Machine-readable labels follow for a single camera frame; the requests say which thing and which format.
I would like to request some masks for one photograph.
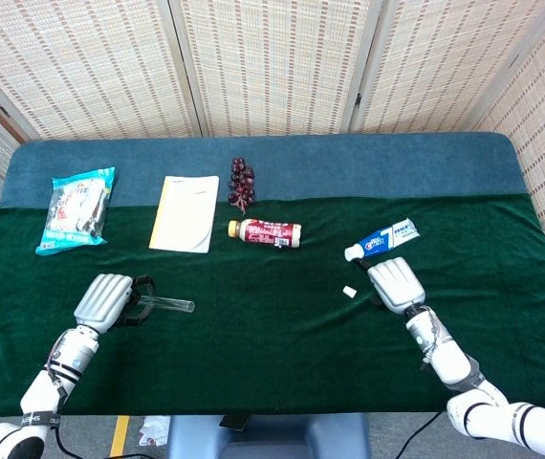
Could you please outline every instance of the green felt cloth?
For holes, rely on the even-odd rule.
[[[0,415],[19,401],[98,273],[151,274],[193,314],[157,310],[112,330],[66,413],[420,411],[449,392],[420,371],[403,318],[373,304],[343,249],[410,217],[403,256],[426,302],[511,401],[545,405],[545,238],[527,195],[260,202],[254,218],[303,225],[298,250],[228,238],[218,203],[208,254],[147,248],[155,208],[110,208],[108,244],[34,254],[42,209],[0,208]],[[351,286],[354,299],[342,293]]]

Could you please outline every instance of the blue chair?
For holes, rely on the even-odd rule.
[[[370,459],[363,413],[253,415],[242,432],[222,416],[172,416],[168,459]]]

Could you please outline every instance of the grapes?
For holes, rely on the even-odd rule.
[[[245,163],[244,158],[233,158],[230,166],[230,181],[228,188],[228,202],[231,206],[240,208],[243,215],[247,208],[255,202],[255,190],[253,189],[253,168]]]

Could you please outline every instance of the floor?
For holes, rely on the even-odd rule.
[[[373,459],[395,457],[404,441],[424,424],[434,413],[370,413],[370,441]],[[61,438],[65,447],[86,458],[107,457],[111,451],[116,417],[113,416],[66,416],[63,418]],[[9,422],[18,422],[10,418]],[[139,447],[139,429],[142,416],[130,418],[124,442],[124,454],[144,453],[154,458],[165,457],[165,447]],[[48,441],[45,458],[64,456],[55,440]],[[475,441],[457,433],[445,415],[440,416],[431,426],[413,440],[403,454],[404,459],[412,458],[535,458],[541,457],[516,445],[493,440]]]

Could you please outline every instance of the toothpaste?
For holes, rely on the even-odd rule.
[[[359,241],[358,244],[348,247],[345,249],[345,259],[352,261],[362,259],[364,256],[391,251],[394,247],[415,239],[417,236],[419,233],[415,225],[407,218],[391,227],[379,229]]]

